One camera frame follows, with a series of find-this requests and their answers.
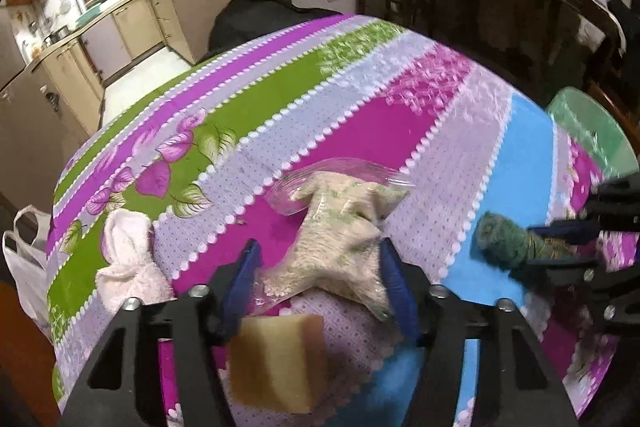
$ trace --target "striped tablecloth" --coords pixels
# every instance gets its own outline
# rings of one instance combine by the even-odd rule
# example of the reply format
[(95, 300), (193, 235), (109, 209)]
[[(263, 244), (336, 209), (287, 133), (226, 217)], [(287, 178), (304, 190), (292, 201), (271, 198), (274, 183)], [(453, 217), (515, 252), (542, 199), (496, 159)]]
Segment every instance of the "striped tablecloth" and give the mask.
[[(350, 15), (291, 27), (197, 66), (133, 105), (71, 159), (56, 188), (48, 247), (61, 409), (110, 320), (94, 282), (106, 265), (100, 244), (108, 212), (124, 207), (150, 217), (156, 262), (181, 293), (233, 261), (250, 237), (266, 265), (276, 264), (302, 216), (279, 216), (265, 193), (284, 172), (337, 156), (411, 176), (415, 189), (384, 225), (401, 256), (462, 298), (509, 297), (520, 305), (581, 413), (615, 342), (591, 334), (569, 298), (529, 295), (485, 264), (471, 237), (487, 210), (523, 226), (565, 216), (583, 204), (597, 167), (539, 107), (469, 58)], [(632, 262), (634, 240), (602, 238), (612, 267)], [(322, 291), (279, 312), (324, 315), (329, 390), (311, 415), (232, 403), (238, 425), (401, 424), (422, 353), (393, 321), (380, 323)], [(477, 348), (466, 348), (460, 425), (471, 415)], [(180, 422), (170, 343), (161, 343), (159, 356), (166, 409)], [(224, 350), (215, 357), (226, 386)]]

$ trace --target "rolled towel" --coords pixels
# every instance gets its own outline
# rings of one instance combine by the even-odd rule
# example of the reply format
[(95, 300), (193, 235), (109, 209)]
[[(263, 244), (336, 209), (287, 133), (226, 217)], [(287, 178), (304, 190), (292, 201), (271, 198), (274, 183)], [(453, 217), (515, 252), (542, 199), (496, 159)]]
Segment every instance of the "rolled towel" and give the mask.
[(102, 304), (114, 315), (122, 302), (138, 297), (145, 304), (174, 297), (168, 280), (151, 257), (151, 221), (140, 212), (118, 208), (104, 224), (102, 255), (109, 266), (95, 274)]
[(486, 212), (476, 227), (476, 242), (487, 260), (504, 269), (522, 266), (527, 259), (575, 257), (559, 239), (542, 239), (508, 217)]

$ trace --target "colorful tablecloth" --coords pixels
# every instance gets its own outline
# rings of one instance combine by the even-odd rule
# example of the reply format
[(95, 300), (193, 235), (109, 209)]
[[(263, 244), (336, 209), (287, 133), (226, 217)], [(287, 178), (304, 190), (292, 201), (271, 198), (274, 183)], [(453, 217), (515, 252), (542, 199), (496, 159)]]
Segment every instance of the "colorful tablecloth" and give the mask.
[[(180, 76), (92, 137), (66, 166), (49, 238), (49, 312), (64, 407), (110, 320), (95, 290), (108, 212), (150, 216), (154, 256), (177, 293), (207, 282), (246, 240), (267, 266), (303, 216), (280, 216), (265, 193), (284, 172), (352, 156), (407, 172), (412, 193), (384, 224), (401, 256), (462, 298), (509, 297), (523, 310), (581, 413), (615, 342), (589, 332), (569, 296), (526, 293), (483, 262), (472, 231), (487, 210), (521, 225), (565, 216), (599, 177), (590, 158), (534, 103), (437, 42), (365, 16), (335, 16), (255, 39)], [(613, 268), (632, 262), (635, 236), (601, 238)], [(238, 425), (399, 426), (421, 350), (393, 321), (322, 291), (285, 303), (325, 318), (331, 382), (311, 415), (231, 403)], [(478, 346), (469, 342), (458, 406), (468, 423)], [(180, 421), (170, 343), (159, 347), (168, 416)], [(215, 352), (226, 388), (223, 349)]]

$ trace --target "blue stripe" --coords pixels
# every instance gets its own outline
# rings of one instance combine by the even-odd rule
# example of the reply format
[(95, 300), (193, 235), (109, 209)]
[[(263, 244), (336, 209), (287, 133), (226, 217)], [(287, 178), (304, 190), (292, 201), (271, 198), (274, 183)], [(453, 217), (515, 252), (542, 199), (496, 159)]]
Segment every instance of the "blue stripe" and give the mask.
[[(552, 164), (553, 129), (550, 119), (531, 101), (514, 94), (511, 123), (471, 230), (475, 230), (479, 217), (488, 210), (511, 217), (522, 226), (544, 223), (551, 190)], [(470, 301), (491, 304), (500, 297), (508, 297), (522, 306), (524, 292), (521, 286), (486, 264), (472, 244), (470, 233), (443, 284)], [(466, 343), (465, 357), (458, 412), (465, 410), (467, 402), (475, 395), (478, 371), (476, 341)], [(423, 360), (422, 349), (408, 341), (399, 344), (394, 354), (373, 375), (372, 381), (363, 385), (361, 392), (352, 396), (351, 401), (325, 425), (399, 427)]]

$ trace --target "kitchen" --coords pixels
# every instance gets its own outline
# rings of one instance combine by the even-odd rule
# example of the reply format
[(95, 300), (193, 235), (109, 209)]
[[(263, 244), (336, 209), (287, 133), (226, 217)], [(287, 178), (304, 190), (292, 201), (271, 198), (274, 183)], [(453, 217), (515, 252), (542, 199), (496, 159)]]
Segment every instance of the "kitchen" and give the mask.
[(2, 0), (3, 200), (49, 209), (76, 150), (138, 98), (198, 63), (229, 1)]

